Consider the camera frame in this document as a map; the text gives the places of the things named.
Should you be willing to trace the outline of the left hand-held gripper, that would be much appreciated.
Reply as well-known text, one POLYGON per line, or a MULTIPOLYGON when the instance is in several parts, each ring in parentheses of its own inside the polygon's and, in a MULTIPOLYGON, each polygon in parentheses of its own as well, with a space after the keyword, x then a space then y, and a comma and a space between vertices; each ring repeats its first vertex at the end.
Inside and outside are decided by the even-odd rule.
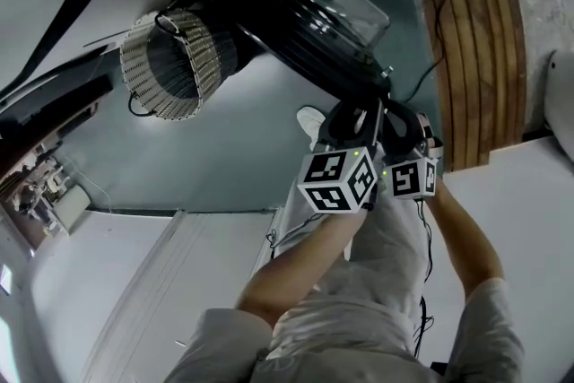
MULTIPOLYGON (((363 110, 339 101, 320 127, 320 143, 344 144, 353 140, 363 110)), ((378 138, 381 100, 365 111, 360 129, 361 144, 375 144, 378 138)), ((297 187, 315 213, 357 213, 371 203, 377 184, 371 155, 366 147, 355 147, 306 155, 297 187)))

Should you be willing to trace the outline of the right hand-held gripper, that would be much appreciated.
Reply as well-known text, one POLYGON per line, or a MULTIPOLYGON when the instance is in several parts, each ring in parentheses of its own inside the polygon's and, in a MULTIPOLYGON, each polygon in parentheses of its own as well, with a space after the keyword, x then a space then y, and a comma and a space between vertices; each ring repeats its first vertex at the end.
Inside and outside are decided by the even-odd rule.
POLYGON ((385 165, 386 188, 397 199, 434 196, 443 143, 438 138, 431 138, 417 146, 422 141, 422 128, 417 113, 403 103, 396 104, 392 100, 387 100, 384 107, 381 144, 385 153, 402 155, 402 151, 410 152, 403 159, 392 160, 385 165), (390 119, 395 114, 404 122, 403 135, 397 133, 390 119))

